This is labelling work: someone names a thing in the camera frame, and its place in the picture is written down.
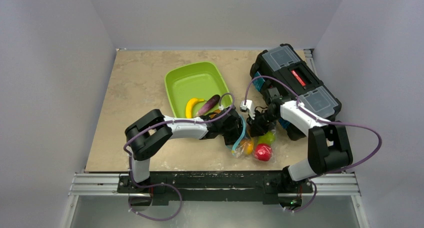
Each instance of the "red apple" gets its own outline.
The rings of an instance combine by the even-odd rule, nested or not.
[[[271,146],[261,143],[256,146],[254,150],[254,157],[260,161],[267,162],[273,156],[273,150]]]

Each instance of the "wooden tabletop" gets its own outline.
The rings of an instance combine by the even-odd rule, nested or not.
[[[173,117],[165,90],[165,75],[180,66],[210,61],[235,96],[237,111],[251,77],[250,68],[261,50],[118,51],[88,157],[86,172],[125,172],[124,130],[152,109]],[[297,51],[305,60],[303,51]],[[251,86],[248,99],[264,106],[261,94]],[[172,139],[151,158],[151,171],[280,170],[307,157],[307,139],[291,141],[277,125],[273,157],[268,162],[253,156],[235,158],[224,139]]]

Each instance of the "green apple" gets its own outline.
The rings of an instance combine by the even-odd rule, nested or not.
[[[258,144],[271,145],[276,141],[276,135],[272,131],[268,131],[266,134],[259,136],[257,139]]]

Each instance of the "banana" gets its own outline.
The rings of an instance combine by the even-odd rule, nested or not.
[[[192,115],[192,110],[193,107],[199,103],[199,102],[204,102],[204,99],[198,99],[198,98],[191,98],[188,102],[187,105],[185,106],[185,118],[193,118]]]

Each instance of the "purple eggplant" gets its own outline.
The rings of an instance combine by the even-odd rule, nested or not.
[[[196,112],[194,117],[202,116],[206,114],[208,111],[212,110],[216,104],[220,101],[221,96],[216,94],[212,96],[206,103]]]

